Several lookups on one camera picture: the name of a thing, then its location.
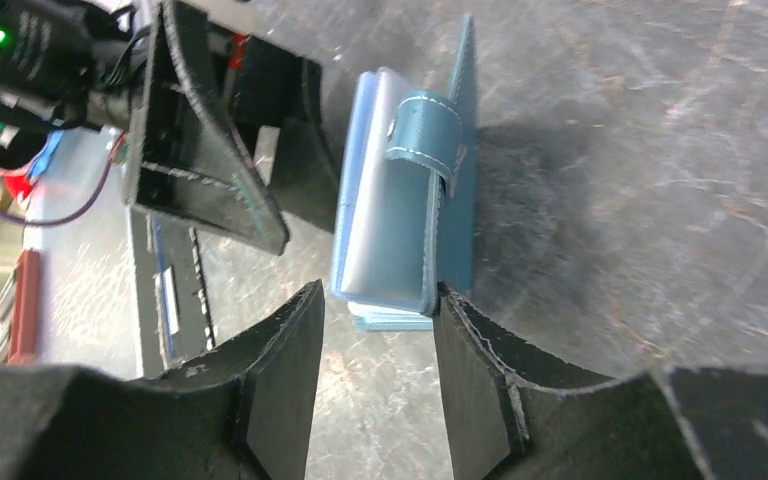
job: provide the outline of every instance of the wallet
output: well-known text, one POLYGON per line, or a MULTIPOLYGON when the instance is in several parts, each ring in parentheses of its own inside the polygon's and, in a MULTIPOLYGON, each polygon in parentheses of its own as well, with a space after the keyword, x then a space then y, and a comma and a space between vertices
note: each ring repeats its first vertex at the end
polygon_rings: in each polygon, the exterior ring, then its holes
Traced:
POLYGON ((361 75, 346 141, 331 291, 367 330, 430 330, 437 283, 472 287, 476 68, 464 19, 447 96, 361 75))

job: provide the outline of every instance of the red object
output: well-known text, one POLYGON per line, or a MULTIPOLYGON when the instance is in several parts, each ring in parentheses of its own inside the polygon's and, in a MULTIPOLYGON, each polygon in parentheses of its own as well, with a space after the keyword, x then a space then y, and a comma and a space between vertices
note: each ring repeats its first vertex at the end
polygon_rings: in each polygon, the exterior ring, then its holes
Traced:
POLYGON ((40 254, 25 250, 16 267, 16 299, 10 328, 8 365, 33 363, 37 354, 39 326, 40 254))
POLYGON ((234 52, 231 54, 231 59, 228 60, 228 68, 239 70, 243 66, 243 57, 246 54, 246 36, 235 33, 231 43, 234 45, 234 52))
POLYGON ((34 186, 28 181, 24 175, 16 177, 4 177, 4 185, 7 187, 7 191, 16 203, 22 203, 31 194, 34 186))

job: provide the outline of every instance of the floor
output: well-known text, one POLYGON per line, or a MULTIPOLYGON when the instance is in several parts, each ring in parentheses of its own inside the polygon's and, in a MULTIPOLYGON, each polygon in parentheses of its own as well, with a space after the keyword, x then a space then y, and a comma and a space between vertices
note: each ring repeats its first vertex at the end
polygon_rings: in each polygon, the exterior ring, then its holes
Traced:
MULTIPOLYGON (((336 151, 361 72, 443 91, 475 15, 474 299, 505 327, 611 375, 768 364, 768 0, 253 5, 324 65, 336 151)), ((220 337, 327 278, 330 236, 290 226, 280 258, 203 236, 220 337)), ((325 338, 308 478, 451 478, 431 335, 361 332, 329 299, 325 338)))

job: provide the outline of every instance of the strap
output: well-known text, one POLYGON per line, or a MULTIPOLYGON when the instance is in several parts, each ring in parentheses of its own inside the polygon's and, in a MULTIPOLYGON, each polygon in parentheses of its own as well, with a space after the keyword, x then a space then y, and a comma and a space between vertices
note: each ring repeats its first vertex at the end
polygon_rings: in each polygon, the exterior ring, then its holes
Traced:
POLYGON ((387 160, 407 160, 436 172, 454 195, 459 160, 465 149, 463 122, 454 104, 436 93, 417 90, 399 104, 390 129, 387 160))

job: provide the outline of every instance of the blue wallet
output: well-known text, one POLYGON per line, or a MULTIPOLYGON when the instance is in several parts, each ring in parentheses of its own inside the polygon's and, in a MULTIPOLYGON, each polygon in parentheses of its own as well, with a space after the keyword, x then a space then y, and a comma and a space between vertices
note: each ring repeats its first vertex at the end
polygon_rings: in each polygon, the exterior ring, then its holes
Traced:
POLYGON ((430 330, 437 283, 472 287, 476 69, 464 19, 449 95, 361 75, 346 142, 332 293, 358 327, 430 330))

